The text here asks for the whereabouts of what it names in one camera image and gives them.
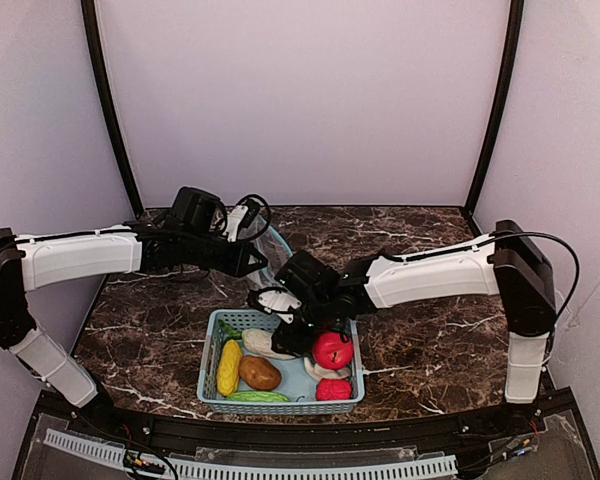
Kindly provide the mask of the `clear zip top bag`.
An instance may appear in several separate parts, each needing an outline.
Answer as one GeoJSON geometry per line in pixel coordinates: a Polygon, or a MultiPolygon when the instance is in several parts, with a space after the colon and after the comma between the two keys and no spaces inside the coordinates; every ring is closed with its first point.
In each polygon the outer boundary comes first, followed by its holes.
{"type": "Polygon", "coordinates": [[[266,218],[258,215],[247,228],[239,231],[238,238],[245,239],[260,233],[252,243],[268,259],[268,265],[249,274],[246,279],[250,289],[259,290],[277,285],[275,275],[293,255],[292,249],[283,236],[272,226],[267,229],[266,218]]]}

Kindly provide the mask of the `white bitter gourd toy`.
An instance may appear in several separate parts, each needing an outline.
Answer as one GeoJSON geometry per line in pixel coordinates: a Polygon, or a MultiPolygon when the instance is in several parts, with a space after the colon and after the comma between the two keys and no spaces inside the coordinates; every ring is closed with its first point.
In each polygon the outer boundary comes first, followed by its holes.
{"type": "Polygon", "coordinates": [[[261,329],[246,329],[242,332],[246,350],[253,355],[281,361],[294,360],[295,356],[278,353],[272,349],[272,333],[261,329]]]}

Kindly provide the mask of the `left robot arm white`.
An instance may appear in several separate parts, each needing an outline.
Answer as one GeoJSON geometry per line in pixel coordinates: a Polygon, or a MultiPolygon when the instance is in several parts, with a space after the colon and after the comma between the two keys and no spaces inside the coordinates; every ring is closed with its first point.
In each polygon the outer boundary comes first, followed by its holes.
{"type": "Polygon", "coordinates": [[[94,377],[34,317],[29,295],[111,274],[161,274],[179,267],[243,278],[267,267],[256,245],[271,208],[258,194],[227,207],[215,194],[182,187],[154,218],[66,233],[0,229],[0,349],[72,406],[103,397],[94,377]]]}

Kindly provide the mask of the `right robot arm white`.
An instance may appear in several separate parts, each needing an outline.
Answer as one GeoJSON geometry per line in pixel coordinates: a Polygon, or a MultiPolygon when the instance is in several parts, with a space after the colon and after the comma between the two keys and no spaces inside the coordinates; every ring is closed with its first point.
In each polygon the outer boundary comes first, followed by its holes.
{"type": "Polygon", "coordinates": [[[538,239],[568,245],[503,220],[493,232],[460,244],[403,255],[379,252],[350,261],[341,272],[300,250],[276,274],[274,290],[256,299],[282,319],[275,349],[301,356],[319,331],[340,320],[412,301],[497,295],[509,332],[504,398],[509,404],[530,404],[564,310],[556,303],[553,268],[538,239]]]}

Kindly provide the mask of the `red apple toy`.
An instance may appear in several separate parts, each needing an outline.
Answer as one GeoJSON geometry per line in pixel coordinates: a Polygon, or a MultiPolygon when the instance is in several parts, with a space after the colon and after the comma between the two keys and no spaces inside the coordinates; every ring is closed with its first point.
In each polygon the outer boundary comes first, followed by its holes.
{"type": "Polygon", "coordinates": [[[348,335],[326,332],[319,336],[312,347],[316,363],[328,370],[339,370],[350,364],[354,346],[348,335]]]}

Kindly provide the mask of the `white mushroom toy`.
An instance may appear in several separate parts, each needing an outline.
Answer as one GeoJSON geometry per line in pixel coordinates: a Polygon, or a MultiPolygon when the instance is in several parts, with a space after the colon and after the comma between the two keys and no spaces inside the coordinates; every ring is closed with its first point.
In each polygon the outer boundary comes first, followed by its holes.
{"type": "Polygon", "coordinates": [[[346,380],[351,375],[351,369],[349,367],[343,367],[339,370],[331,370],[321,367],[317,363],[313,363],[308,357],[303,358],[303,363],[306,373],[316,382],[320,382],[323,379],[346,380]]]}

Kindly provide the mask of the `light blue plastic basket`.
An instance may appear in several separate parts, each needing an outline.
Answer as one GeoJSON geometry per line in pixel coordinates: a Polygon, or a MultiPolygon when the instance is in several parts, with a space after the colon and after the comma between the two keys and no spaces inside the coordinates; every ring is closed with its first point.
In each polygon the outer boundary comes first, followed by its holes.
{"type": "Polygon", "coordinates": [[[282,375],[281,384],[272,392],[254,390],[241,381],[237,393],[248,396],[248,400],[231,400],[221,395],[217,388],[217,369],[224,345],[229,340],[229,331],[242,332],[257,328],[272,332],[278,324],[277,316],[256,310],[220,309],[212,312],[200,364],[198,399],[213,411],[223,414],[332,415],[351,412],[365,395],[358,331],[354,321],[346,325],[346,333],[352,337],[354,345],[351,375],[348,377],[352,393],[348,399],[318,401],[315,397],[318,382],[306,372],[301,359],[271,361],[282,375]]]}

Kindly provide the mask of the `brown potato toy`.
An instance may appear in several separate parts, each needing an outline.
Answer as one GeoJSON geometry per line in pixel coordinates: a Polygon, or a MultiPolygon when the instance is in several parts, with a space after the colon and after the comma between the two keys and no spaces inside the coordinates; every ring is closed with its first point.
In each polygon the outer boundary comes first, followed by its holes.
{"type": "Polygon", "coordinates": [[[281,372],[266,358],[244,356],[239,363],[239,377],[252,389],[271,391],[281,381],[281,372]]]}

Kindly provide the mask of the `red raspberry toy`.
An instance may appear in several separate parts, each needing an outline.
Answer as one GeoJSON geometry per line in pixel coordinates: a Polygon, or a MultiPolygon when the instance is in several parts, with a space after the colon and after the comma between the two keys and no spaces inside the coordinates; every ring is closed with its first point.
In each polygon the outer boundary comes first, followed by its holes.
{"type": "Polygon", "coordinates": [[[344,379],[322,379],[317,387],[317,401],[344,401],[352,396],[352,385],[344,379]]]}

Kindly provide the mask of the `yellow corn toy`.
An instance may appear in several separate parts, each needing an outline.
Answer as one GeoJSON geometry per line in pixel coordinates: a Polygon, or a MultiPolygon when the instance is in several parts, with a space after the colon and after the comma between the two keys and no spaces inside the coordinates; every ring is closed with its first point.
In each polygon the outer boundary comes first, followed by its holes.
{"type": "Polygon", "coordinates": [[[229,340],[223,347],[216,372],[217,391],[223,397],[229,397],[238,390],[240,382],[239,365],[243,353],[236,340],[229,340]]]}

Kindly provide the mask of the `green cucumber toy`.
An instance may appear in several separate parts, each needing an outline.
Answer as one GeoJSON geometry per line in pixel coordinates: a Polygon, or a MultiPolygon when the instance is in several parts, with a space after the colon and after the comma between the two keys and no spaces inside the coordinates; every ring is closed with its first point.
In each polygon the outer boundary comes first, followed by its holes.
{"type": "Polygon", "coordinates": [[[244,390],[237,391],[226,398],[227,401],[241,403],[287,403],[290,399],[274,391],[244,390]]]}

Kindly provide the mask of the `black aluminium frame rail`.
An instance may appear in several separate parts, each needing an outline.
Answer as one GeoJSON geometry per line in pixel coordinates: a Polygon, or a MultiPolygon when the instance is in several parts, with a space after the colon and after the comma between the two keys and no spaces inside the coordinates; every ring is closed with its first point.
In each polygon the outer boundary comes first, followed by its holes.
{"type": "Polygon", "coordinates": [[[499,407],[468,414],[360,424],[259,424],[190,420],[108,409],[78,413],[75,429],[120,436],[156,450],[192,451],[197,446],[242,449],[324,450],[389,447],[411,443],[422,450],[480,448],[490,440],[532,431],[521,416],[506,419],[499,407]]]}

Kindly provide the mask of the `left black frame post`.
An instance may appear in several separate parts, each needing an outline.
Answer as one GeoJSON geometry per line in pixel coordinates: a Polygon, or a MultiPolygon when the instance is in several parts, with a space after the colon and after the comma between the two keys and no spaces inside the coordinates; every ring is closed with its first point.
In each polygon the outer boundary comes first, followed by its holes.
{"type": "Polygon", "coordinates": [[[114,160],[131,210],[134,216],[138,218],[144,212],[144,205],[132,171],[131,162],[126,150],[119,118],[114,105],[105,63],[103,43],[100,35],[96,2],[94,0],[81,0],[80,6],[93,78],[105,127],[114,154],[114,160]]]}

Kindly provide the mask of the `black frame post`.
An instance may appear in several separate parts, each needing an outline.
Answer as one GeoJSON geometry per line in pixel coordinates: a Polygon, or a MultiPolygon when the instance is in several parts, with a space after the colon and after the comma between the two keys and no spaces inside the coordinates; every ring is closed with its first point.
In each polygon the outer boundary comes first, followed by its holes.
{"type": "Polygon", "coordinates": [[[105,63],[103,43],[100,35],[96,2],[94,0],[81,0],[80,6],[93,78],[105,127],[114,154],[114,160],[131,210],[134,216],[138,218],[144,212],[144,205],[132,171],[131,162],[126,150],[119,118],[114,105],[105,63]]]}
{"type": "Polygon", "coordinates": [[[513,77],[524,5],[524,0],[511,0],[509,2],[508,20],[491,110],[474,175],[463,207],[463,211],[468,218],[472,218],[475,214],[498,139],[513,77]]]}

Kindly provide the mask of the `right black frame post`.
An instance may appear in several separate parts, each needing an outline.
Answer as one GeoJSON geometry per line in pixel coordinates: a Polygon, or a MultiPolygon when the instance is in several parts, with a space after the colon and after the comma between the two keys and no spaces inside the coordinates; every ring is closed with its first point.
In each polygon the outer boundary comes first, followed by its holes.
{"type": "Polygon", "coordinates": [[[475,214],[498,139],[513,77],[524,5],[524,0],[511,0],[509,2],[508,20],[491,110],[474,175],[463,207],[463,211],[468,218],[472,218],[475,214]]]}

